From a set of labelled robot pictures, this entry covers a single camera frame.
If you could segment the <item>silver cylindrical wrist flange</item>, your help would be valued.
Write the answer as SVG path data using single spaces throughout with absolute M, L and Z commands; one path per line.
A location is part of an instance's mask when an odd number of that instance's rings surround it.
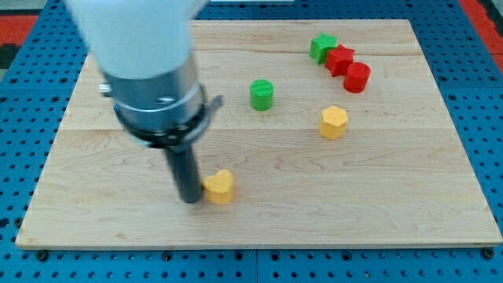
M 98 62 L 118 120 L 148 147 L 191 147 L 224 102 L 222 95 L 207 99 L 192 53 L 139 68 L 124 60 Z

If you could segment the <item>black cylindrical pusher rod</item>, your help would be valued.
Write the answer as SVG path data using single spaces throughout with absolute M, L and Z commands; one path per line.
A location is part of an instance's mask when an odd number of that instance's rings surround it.
M 196 157 L 191 145 L 166 147 L 164 153 L 180 198 L 194 204 L 202 198 L 202 185 Z

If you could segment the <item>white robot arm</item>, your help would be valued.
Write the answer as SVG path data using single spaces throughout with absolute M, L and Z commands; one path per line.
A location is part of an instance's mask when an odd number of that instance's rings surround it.
M 223 98 L 207 99 L 193 56 L 191 20 L 206 0 L 93 1 L 65 5 L 105 77 L 119 122 L 165 152 L 181 199 L 201 199 L 193 143 Z

